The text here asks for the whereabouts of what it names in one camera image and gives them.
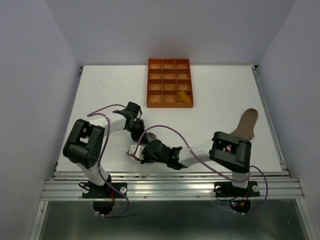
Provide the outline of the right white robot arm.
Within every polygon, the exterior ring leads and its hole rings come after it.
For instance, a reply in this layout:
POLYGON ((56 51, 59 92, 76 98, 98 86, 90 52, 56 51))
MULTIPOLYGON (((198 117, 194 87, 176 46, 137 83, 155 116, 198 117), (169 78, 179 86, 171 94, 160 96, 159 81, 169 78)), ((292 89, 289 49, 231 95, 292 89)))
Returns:
POLYGON ((214 162, 232 173, 231 192, 242 195, 248 190, 252 143, 244 138, 217 131, 213 138, 193 147, 168 147, 158 139, 143 145, 136 157, 141 161, 165 164, 181 170, 195 164, 214 162))

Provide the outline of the grey striped sock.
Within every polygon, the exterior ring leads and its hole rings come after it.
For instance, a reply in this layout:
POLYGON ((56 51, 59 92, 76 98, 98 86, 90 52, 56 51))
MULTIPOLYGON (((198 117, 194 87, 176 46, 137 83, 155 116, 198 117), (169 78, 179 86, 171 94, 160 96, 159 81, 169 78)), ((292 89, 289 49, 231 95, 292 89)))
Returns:
POLYGON ((144 136, 143 136, 143 139, 141 140, 141 143, 140 145, 143 145, 143 146, 147 146, 149 144, 149 142, 153 141, 153 140, 156 140, 157 137, 154 133, 152 132, 147 132, 144 136))

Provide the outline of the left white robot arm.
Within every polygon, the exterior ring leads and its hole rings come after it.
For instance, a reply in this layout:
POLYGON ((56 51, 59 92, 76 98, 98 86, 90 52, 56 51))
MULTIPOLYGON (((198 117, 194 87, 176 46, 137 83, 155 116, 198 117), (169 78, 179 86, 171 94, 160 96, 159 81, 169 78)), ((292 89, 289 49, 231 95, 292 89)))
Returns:
POLYGON ((76 164, 89 182, 94 184, 95 193, 100 197, 106 197, 111 193, 111 184, 106 181, 109 174, 101 166, 103 141, 107 141, 108 136, 114 132, 126 130, 130 133, 131 139, 137 142, 145 126, 141 119, 141 107, 131 101, 124 109, 114 110, 109 115, 97 110, 90 116, 95 114, 102 117, 91 122, 84 119, 75 121, 62 154, 76 164))

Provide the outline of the mustard yellow sock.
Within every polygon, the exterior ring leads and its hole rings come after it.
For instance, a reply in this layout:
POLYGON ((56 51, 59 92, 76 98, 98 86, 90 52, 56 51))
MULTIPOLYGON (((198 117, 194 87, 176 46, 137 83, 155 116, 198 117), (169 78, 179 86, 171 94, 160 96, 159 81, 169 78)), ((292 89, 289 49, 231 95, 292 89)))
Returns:
POLYGON ((178 91, 177 92, 177 99, 180 103, 191 103, 191 98, 187 95, 185 91, 178 91))

